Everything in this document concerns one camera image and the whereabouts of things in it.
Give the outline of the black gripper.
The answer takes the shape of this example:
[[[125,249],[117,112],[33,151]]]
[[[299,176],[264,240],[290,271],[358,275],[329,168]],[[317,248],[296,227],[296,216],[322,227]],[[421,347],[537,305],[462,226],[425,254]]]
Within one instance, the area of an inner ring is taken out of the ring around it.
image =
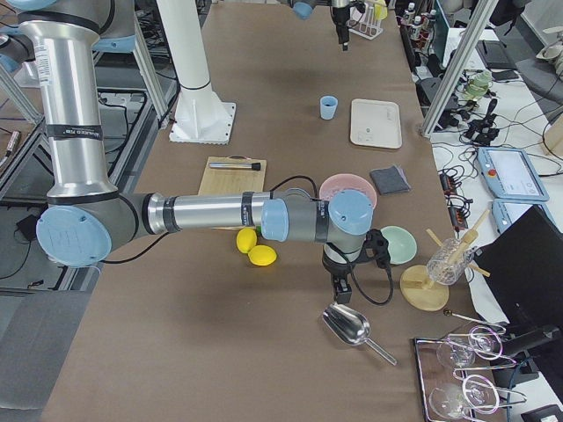
[[[351,9],[356,8],[364,13],[366,5],[364,1],[358,0],[332,0],[331,18],[336,26],[346,26],[351,16]]]
[[[333,300],[338,304],[350,303],[352,288],[347,277],[356,265],[375,262],[391,277],[391,256],[389,242],[379,229],[371,229],[364,237],[362,245],[352,252],[344,252],[333,243],[325,244],[322,263],[331,274],[333,282]]]

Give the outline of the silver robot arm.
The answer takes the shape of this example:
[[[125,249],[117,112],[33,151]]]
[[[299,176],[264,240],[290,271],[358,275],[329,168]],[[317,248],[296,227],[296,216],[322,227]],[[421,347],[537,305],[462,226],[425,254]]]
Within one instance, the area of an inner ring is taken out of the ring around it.
[[[111,42],[134,48],[134,3],[17,1],[14,7],[19,30],[33,44],[51,149],[54,184],[36,225],[50,258],[90,266],[142,236],[257,227],[268,240],[322,244],[338,303],[349,302],[359,288],[356,265],[372,261],[390,268],[387,240],[371,225],[375,204],[352,187],[328,200],[276,190],[227,196],[121,193],[107,175],[92,53]]]
[[[335,25],[346,26],[351,19],[351,10],[357,9],[361,17],[366,11],[364,1],[350,0],[296,0],[287,1],[292,11],[303,20],[308,19],[317,6],[329,8],[330,16]]]

